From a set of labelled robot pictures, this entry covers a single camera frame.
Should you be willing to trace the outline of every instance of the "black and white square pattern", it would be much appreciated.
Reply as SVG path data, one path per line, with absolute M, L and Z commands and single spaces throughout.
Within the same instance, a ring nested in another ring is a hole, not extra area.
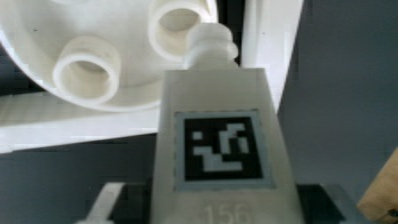
M 176 122 L 176 189 L 272 187 L 257 112 L 181 112 Z

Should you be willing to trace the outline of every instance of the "hollow cylinder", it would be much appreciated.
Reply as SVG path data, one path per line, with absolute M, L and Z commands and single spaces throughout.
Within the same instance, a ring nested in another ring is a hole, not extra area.
M 112 44 L 94 36 L 66 44 L 53 68 L 53 83 L 78 104 L 99 104 L 119 89 L 121 56 Z

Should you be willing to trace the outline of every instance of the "gray background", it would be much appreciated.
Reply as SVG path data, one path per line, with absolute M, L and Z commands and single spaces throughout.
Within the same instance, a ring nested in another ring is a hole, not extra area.
M 398 146 L 396 59 L 398 1 L 307 0 L 279 119 L 297 183 L 341 186 L 353 202 Z M 39 90 L 5 56 L 0 73 L 2 94 Z M 0 223 L 82 219 L 103 182 L 151 176 L 154 140 L 137 136 L 2 155 Z

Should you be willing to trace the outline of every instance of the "wooden block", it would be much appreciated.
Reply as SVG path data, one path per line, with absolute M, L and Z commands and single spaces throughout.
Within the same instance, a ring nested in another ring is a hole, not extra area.
M 385 216 L 391 209 L 398 210 L 398 149 L 376 174 L 357 208 L 369 221 L 378 221 L 382 224 L 398 221 L 396 217 Z

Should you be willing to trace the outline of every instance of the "white tube opening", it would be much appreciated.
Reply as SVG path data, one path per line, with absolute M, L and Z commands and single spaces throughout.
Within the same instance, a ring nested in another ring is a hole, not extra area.
M 153 10 L 149 17 L 149 42 L 158 55 L 181 61 L 186 53 L 186 35 L 199 23 L 215 22 L 206 4 L 172 1 Z
M 94 37 L 76 38 L 66 45 L 53 69 L 60 93 L 74 102 L 99 104 L 119 89 L 121 59 L 110 44 Z

